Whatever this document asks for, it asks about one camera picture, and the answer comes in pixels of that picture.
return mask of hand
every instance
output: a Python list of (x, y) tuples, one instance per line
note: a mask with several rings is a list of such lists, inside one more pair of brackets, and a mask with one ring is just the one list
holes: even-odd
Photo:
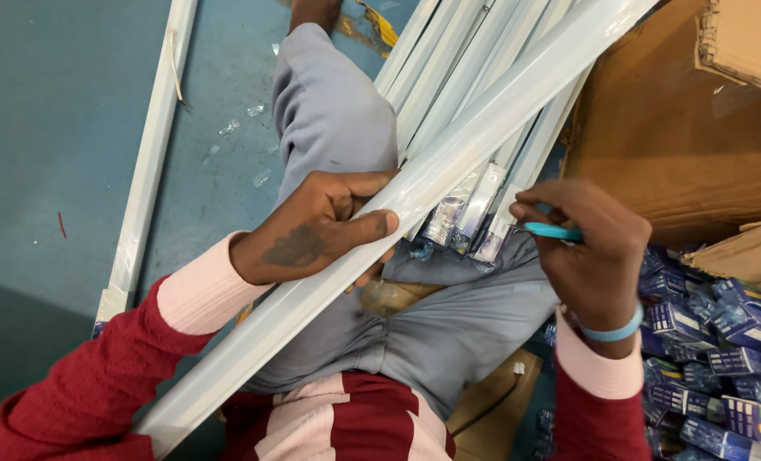
[[(230, 259), (252, 285), (302, 279), (322, 271), (358, 245), (391, 235), (397, 214), (376, 210), (350, 218), (377, 194), (397, 170), (373, 173), (312, 172), (252, 234), (230, 246)], [(390, 248), (355, 285), (364, 286)]]
[[(550, 181), (516, 195), (511, 214), (524, 222), (576, 226), (582, 244), (534, 236), (540, 264), (560, 300), (589, 330), (611, 331), (631, 320), (637, 303), (639, 267), (651, 225), (604, 190), (587, 181)], [(533, 205), (554, 207), (548, 215)], [(594, 344), (598, 353), (627, 356), (622, 347)]]

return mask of blue wristband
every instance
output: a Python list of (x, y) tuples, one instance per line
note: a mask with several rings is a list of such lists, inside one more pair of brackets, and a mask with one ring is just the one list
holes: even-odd
[(599, 341), (601, 343), (610, 343), (611, 341), (619, 341), (619, 340), (623, 340), (627, 338), (628, 336), (631, 336), (634, 331), (639, 329), (639, 324), (641, 323), (641, 317), (642, 317), (641, 303), (637, 301), (636, 312), (633, 313), (633, 317), (631, 317), (631, 321), (628, 322), (628, 325), (625, 325), (619, 330), (594, 331), (594, 330), (589, 330), (588, 328), (585, 328), (582, 325), (580, 325), (580, 330), (583, 332), (583, 335), (585, 335), (591, 340)]

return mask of sweatpants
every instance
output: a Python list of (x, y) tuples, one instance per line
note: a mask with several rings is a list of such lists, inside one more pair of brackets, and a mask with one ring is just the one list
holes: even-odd
[[(314, 170), (397, 167), (394, 110), (320, 26), (298, 26), (283, 40), (273, 81), (286, 168), (276, 207)], [(527, 341), (559, 303), (524, 234), (509, 239), (488, 273), (467, 260), (414, 259), (402, 242), (383, 278), (449, 287), (390, 317), (363, 309), (360, 289), (340, 295), (243, 390), (274, 394), (337, 372), (379, 373), (422, 393), (445, 421), (460, 393)]]

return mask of pink sleeve cuff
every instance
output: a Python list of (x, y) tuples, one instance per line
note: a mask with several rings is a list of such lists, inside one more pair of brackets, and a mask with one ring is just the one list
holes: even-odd
[(232, 267), (233, 232), (206, 253), (164, 280), (158, 290), (161, 318), (186, 335), (205, 335), (221, 328), (272, 284), (249, 285)]
[(557, 360), (568, 376), (589, 394), (607, 400), (630, 399), (641, 391), (641, 335), (634, 333), (633, 351), (621, 360), (593, 352), (574, 333), (557, 308)]

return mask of sleeve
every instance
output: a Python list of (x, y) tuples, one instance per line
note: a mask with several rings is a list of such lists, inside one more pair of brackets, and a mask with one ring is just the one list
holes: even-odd
[(557, 411), (553, 461), (649, 460), (641, 408), (641, 339), (610, 360), (594, 353), (557, 310)]
[(232, 234), (170, 277), (138, 309), (115, 316), (97, 340), (59, 360), (48, 376), (0, 403), (0, 460), (152, 460), (133, 414), (214, 333), (269, 286), (250, 286), (230, 262)]

